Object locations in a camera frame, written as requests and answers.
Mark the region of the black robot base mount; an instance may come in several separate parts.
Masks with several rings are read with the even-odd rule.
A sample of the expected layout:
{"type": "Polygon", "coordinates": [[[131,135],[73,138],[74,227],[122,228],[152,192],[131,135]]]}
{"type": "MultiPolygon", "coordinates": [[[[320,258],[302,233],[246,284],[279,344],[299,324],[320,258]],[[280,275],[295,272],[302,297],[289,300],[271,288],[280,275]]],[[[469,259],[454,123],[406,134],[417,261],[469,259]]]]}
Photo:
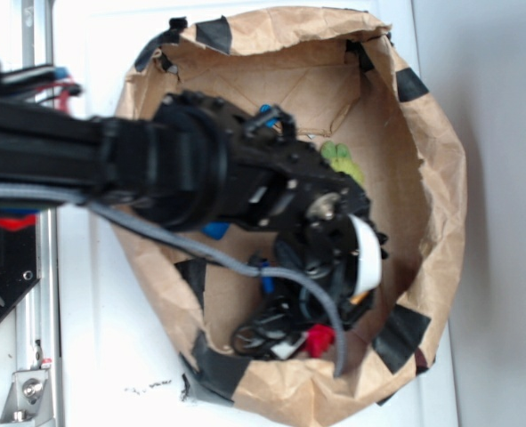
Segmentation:
{"type": "Polygon", "coordinates": [[[36,218],[18,230],[0,227],[0,324],[39,281],[36,218]]]}

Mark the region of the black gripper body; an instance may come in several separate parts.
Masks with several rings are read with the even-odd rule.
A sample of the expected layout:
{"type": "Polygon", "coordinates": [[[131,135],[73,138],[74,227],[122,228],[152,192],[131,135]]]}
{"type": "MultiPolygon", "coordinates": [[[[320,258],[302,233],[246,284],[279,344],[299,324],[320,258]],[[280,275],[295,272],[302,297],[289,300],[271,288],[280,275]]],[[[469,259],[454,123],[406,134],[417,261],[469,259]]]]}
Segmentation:
{"type": "MultiPolygon", "coordinates": [[[[278,265],[303,273],[319,285],[335,303],[339,318],[342,287],[354,292],[357,278],[357,242],[350,215],[355,214],[315,222],[299,232],[281,232],[273,245],[278,265]]],[[[387,236],[372,221],[362,220],[376,233],[383,261],[387,236]]],[[[235,331],[246,326],[283,334],[307,333],[318,324],[330,326],[331,322],[309,290],[291,279],[265,278],[262,305],[235,331]]]]}

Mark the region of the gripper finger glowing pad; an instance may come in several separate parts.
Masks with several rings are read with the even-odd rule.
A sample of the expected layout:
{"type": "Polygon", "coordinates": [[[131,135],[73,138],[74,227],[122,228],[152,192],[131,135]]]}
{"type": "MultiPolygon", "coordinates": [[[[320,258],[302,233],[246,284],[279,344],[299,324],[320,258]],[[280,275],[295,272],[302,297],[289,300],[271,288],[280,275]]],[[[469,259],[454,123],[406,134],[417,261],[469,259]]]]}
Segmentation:
{"type": "Polygon", "coordinates": [[[286,360],[299,351],[307,336],[305,332],[283,334],[243,326],[233,333],[233,350],[251,359],[286,360]]]}
{"type": "Polygon", "coordinates": [[[376,289],[355,294],[349,286],[343,286],[340,293],[340,319],[344,329],[353,328],[360,318],[373,308],[376,289]]]}

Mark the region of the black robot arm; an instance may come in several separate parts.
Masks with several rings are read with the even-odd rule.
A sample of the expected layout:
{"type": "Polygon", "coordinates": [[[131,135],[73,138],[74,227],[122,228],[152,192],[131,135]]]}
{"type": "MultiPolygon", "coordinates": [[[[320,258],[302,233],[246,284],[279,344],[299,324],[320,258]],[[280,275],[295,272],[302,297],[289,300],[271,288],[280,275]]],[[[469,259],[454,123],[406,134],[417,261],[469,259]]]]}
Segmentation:
{"type": "Polygon", "coordinates": [[[351,328],[381,280],[364,189],[277,106],[249,115],[185,92],[150,120],[80,120],[0,99],[0,214],[62,203],[262,278],[262,306],[231,338],[253,359],[318,324],[351,328]]]}

